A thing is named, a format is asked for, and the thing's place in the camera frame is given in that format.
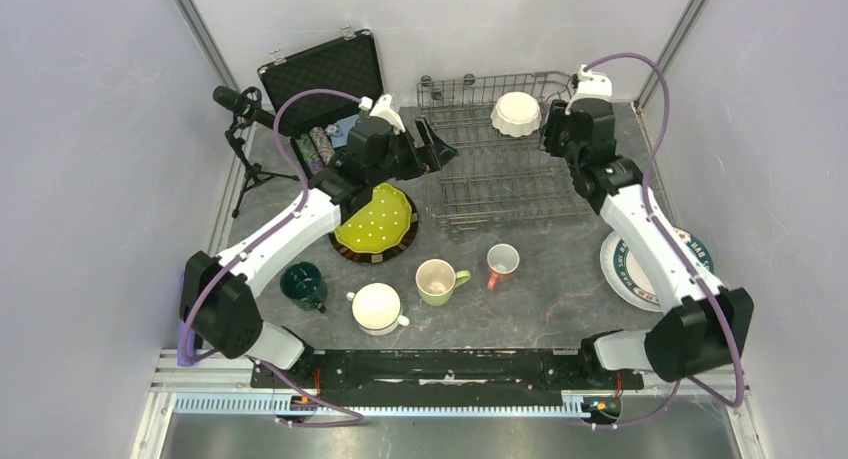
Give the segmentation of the teal rimmed patterned plate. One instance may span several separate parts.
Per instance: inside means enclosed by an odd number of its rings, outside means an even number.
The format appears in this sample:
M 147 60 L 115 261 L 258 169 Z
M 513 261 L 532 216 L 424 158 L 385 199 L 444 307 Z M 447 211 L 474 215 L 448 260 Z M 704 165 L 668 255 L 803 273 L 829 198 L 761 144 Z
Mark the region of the teal rimmed patterned plate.
M 601 270 L 616 294 L 634 307 L 660 314 L 679 305 L 682 293 L 702 299 L 694 274 L 669 241 L 646 227 L 642 231 L 659 240 L 657 250 L 649 249 L 645 237 L 636 239 L 631 248 L 615 231 L 602 243 Z

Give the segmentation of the green scalloped plate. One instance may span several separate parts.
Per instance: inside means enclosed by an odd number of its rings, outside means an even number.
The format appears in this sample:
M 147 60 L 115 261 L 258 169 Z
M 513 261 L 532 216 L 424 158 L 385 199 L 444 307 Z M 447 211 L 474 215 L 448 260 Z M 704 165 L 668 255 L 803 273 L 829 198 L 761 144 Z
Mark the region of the green scalloped plate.
M 334 230 L 331 237 L 354 253 L 378 254 L 397 246 L 412 224 L 413 208 L 400 189 L 383 183 L 372 199 Z

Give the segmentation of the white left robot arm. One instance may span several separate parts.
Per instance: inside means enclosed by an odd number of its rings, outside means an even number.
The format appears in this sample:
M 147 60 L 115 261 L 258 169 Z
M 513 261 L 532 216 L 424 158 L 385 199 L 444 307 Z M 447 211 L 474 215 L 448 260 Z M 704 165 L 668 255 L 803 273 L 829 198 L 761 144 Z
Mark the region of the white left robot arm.
M 267 362 L 288 385 L 306 384 L 314 360 L 304 353 L 305 342 L 263 319 L 255 298 L 298 254 L 368 204 L 376 186 L 436 172 L 458 156 L 426 118 L 414 124 L 421 145 L 390 121 L 358 119 L 333 164 L 315 174 L 307 190 L 271 222 L 215 256 L 192 255 L 178 309 L 185 326 L 228 359 Z

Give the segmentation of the white scalloped bowl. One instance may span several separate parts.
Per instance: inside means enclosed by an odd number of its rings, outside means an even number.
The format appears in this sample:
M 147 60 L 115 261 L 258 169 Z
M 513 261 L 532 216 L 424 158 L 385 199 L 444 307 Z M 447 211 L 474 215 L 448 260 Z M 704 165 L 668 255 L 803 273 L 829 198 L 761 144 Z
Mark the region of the white scalloped bowl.
M 530 94 L 509 92 L 495 103 L 490 119 L 499 133 L 519 138 L 529 136 L 541 126 L 541 106 Z

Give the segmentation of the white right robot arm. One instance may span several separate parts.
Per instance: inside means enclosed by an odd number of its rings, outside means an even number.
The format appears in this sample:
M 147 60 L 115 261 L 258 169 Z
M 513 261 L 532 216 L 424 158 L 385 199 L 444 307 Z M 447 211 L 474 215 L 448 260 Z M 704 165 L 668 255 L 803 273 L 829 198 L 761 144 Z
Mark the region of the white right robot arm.
M 551 103 L 542 149 L 566 161 L 575 191 L 629 248 L 663 313 L 648 330 L 583 340 L 580 379 L 602 387 L 618 370 L 630 369 L 671 382 L 739 364 L 754 310 L 751 296 L 729 289 L 700 263 L 662 214 L 639 167 L 616 145 L 610 102 Z

